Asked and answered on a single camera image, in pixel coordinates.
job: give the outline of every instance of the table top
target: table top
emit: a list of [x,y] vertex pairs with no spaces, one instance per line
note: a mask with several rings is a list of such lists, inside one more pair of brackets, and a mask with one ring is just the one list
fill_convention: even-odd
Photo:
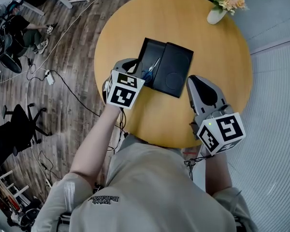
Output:
[[[194,51],[189,75],[209,79],[223,91],[234,111],[242,112],[252,87],[247,43],[230,15],[210,25],[207,0],[131,0],[104,26],[94,57],[96,83],[102,84],[118,60],[137,58],[144,38],[172,42]],[[194,118],[186,86],[181,97],[143,87],[131,110],[126,131],[151,144],[191,147],[200,144],[189,123]]]

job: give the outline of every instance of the white vase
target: white vase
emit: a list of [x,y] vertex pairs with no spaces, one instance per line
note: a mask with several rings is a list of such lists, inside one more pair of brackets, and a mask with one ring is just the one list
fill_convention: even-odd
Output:
[[218,21],[220,21],[224,15],[227,13],[226,10],[211,10],[207,16],[207,22],[209,24],[216,24]]

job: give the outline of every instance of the power strip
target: power strip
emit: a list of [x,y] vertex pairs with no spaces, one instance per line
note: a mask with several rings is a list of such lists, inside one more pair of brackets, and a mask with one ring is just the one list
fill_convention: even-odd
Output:
[[48,81],[48,84],[49,85],[53,85],[54,82],[55,82],[55,80],[54,80],[54,78],[53,78],[52,73],[50,72],[50,70],[45,71],[45,76],[46,76],[46,79]]

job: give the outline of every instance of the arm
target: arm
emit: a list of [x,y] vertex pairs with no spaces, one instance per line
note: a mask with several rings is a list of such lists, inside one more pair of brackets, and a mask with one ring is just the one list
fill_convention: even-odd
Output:
[[92,187],[101,170],[120,108],[107,104],[72,162],[70,173],[82,176]]
[[42,25],[42,26],[38,26],[38,25],[35,25],[33,23],[30,23],[26,29],[48,29],[48,26],[46,25]]
[[208,158],[205,165],[205,187],[209,195],[232,187],[226,153]]

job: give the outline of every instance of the white cable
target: white cable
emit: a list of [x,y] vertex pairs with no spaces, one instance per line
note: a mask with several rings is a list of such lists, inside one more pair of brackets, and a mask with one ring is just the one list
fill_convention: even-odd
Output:
[[40,166],[40,164],[39,164],[39,162],[38,162],[38,160],[37,160],[37,159],[35,158],[35,156],[34,156],[34,153],[33,153],[32,146],[31,146],[30,148],[31,148],[31,152],[32,152],[32,154],[33,154],[33,157],[34,157],[35,161],[36,161],[36,162],[37,162],[37,164],[39,165],[39,167],[40,167],[40,170],[42,171],[42,173],[43,173],[43,175],[44,175],[44,177],[45,177],[45,180],[46,180],[47,184],[49,185],[49,187],[50,187],[50,188],[52,188],[52,185],[49,183],[49,181],[48,181],[48,179],[47,179],[46,175],[44,174],[44,171],[43,171],[43,169],[41,168],[41,166]]
[[[67,28],[67,30],[65,30],[64,31],[64,33],[63,33],[63,35],[60,37],[60,39],[58,40],[58,42],[56,43],[56,45],[54,46],[54,48],[51,50],[51,52],[48,54],[48,56],[47,56],[47,58],[44,60],[44,62],[39,66],[39,68],[37,68],[37,70],[33,73],[33,75],[44,65],[44,63],[48,60],[48,58],[49,58],[49,56],[52,54],[52,52],[54,51],[54,49],[57,47],[57,45],[59,44],[59,42],[60,42],[60,40],[63,38],[63,36],[65,35],[65,33],[70,29],[70,27],[73,25],[73,23],[75,22],[75,21],[77,21],[77,19],[82,15],[82,13],[83,12],[85,12],[85,10],[87,10],[95,1],[97,1],[97,0],[94,0],[94,1],[92,1],[79,15],[78,15],[78,17],[69,25],[69,27]],[[22,72],[22,73],[20,73],[20,74],[18,74],[18,75],[16,75],[16,76],[13,76],[13,77],[11,77],[11,78],[9,78],[9,79],[7,79],[7,80],[4,80],[4,81],[2,81],[2,82],[0,82],[0,83],[4,83],[4,82],[6,82],[6,81],[9,81],[9,80],[11,80],[11,79],[13,79],[14,77],[17,77],[17,76],[19,76],[19,75],[22,75],[23,73],[26,73],[26,72]]]

